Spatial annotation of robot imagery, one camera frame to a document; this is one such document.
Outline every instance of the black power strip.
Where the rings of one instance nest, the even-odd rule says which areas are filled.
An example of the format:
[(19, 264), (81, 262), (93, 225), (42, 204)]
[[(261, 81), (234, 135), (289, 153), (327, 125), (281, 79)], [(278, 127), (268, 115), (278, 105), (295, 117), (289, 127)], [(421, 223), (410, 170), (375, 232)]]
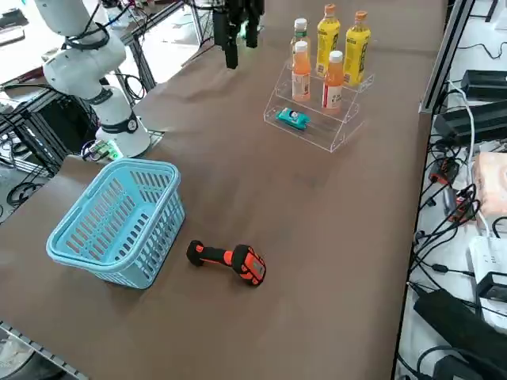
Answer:
[[(414, 310), (451, 346), (489, 360), (507, 371), (507, 336), (500, 334), (445, 290), (421, 294)], [(484, 362), (463, 354), (478, 374), (488, 380), (505, 380)]]

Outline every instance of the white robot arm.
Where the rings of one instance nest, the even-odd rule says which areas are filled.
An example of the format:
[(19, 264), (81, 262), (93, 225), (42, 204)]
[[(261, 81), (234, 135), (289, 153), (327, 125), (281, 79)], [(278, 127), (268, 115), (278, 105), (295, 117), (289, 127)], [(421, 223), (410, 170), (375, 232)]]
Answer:
[(116, 87), (99, 82), (125, 60), (121, 40), (101, 25), (90, 23), (82, 0), (35, 0), (35, 3), (48, 27), (68, 37), (68, 48), (44, 64), (48, 83), (91, 105), (101, 121), (97, 139), (113, 141), (124, 157), (144, 152), (150, 145), (150, 136), (125, 95)]

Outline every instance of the bottle cap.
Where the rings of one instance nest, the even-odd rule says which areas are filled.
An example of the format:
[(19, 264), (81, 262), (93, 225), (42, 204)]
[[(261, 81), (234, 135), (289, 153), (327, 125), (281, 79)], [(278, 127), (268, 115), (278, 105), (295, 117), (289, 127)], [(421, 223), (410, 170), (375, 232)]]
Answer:
[(330, 62), (339, 63), (343, 60), (343, 53), (339, 50), (334, 50), (330, 53)]
[(336, 6), (334, 4), (327, 4), (325, 7), (324, 7), (324, 13), (325, 14), (331, 14), (331, 13), (334, 13), (334, 10), (335, 10)]
[(296, 18), (294, 21), (294, 29), (297, 30), (306, 30), (308, 25), (308, 21), (306, 18)]
[(308, 50), (308, 44), (306, 41), (298, 41), (295, 43), (295, 52), (300, 53)]
[(356, 12), (356, 21), (364, 20), (367, 15), (368, 15), (368, 12), (366, 12), (365, 10), (358, 10)]

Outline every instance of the clear acrylic display stand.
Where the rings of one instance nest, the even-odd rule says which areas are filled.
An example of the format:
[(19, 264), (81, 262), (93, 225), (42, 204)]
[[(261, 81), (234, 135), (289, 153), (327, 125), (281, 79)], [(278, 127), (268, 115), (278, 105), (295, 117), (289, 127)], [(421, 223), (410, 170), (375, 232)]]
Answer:
[[(310, 78), (311, 99), (309, 101), (292, 99), (291, 65), (291, 61), (284, 64), (266, 106), (264, 121), (333, 153), (364, 124), (359, 110), (360, 105), (357, 102), (358, 95), (373, 84), (375, 75), (365, 73), (364, 80), (357, 87), (344, 85), (339, 111), (328, 113), (322, 109), (323, 78), (314, 71), (311, 72)], [(276, 118), (276, 115), (286, 107), (310, 117), (306, 130), (300, 131)]]

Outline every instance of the brown table surface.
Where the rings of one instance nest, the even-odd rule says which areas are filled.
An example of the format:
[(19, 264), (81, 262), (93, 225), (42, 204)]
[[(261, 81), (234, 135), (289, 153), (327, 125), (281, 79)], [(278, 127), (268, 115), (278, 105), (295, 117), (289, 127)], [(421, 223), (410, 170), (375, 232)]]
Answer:
[[(0, 318), (92, 378), (390, 376), (428, 133), (418, 102), (445, 4), (337, 4), (343, 32), (369, 11), (376, 76), (368, 126), (330, 154), (262, 119), (294, 18), (313, 31), (324, 2), (267, 3), (260, 46), (241, 49), (237, 70), (216, 48), (137, 108), (167, 130), (147, 156), (179, 168), (187, 211), (153, 287), (115, 286), (45, 252), (95, 164), (67, 159), (0, 228)], [(251, 244), (265, 282), (253, 290), (225, 268), (192, 267), (192, 239)]]

